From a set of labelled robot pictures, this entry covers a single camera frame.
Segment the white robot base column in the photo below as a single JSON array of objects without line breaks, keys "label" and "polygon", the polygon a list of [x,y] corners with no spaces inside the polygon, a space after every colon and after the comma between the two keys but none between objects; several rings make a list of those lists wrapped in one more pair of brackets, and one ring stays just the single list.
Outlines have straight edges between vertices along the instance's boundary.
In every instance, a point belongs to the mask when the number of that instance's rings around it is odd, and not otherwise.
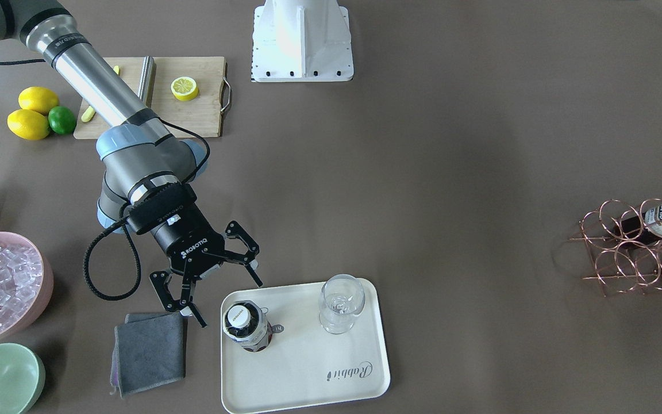
[{"label": "white robot base column", "polygon": [[336,1],[266,1],[254,9],[251,81],[347,82],[349,11]]}]

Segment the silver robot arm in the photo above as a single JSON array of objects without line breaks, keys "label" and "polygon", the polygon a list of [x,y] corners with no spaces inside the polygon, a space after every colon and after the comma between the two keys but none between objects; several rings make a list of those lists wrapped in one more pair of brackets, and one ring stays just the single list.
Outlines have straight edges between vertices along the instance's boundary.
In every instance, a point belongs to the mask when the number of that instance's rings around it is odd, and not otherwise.
[{"label": "silver robot arm", "polygon": [[97,140],[105,164],[97,213],[105,230],[84,255],[87,286],[107,301],[126,299],[136,288],[108,296],[90,278],[95,246],[118,229],[126,237],[150,233],[166,255],[166,270],[149,280],[163,308],[206,322],[194,304],[197,281],[223,263],[242,265],[257,286],[259,246],[237,222],[215,231],[195,204],[191,182],[210,154],[207,142],[178,140],[163,121],[119,78],[77,30],[75,18],[57,1],[0,1],[0,40],[17,39],[39,53],[91,105],[109,128]]}]

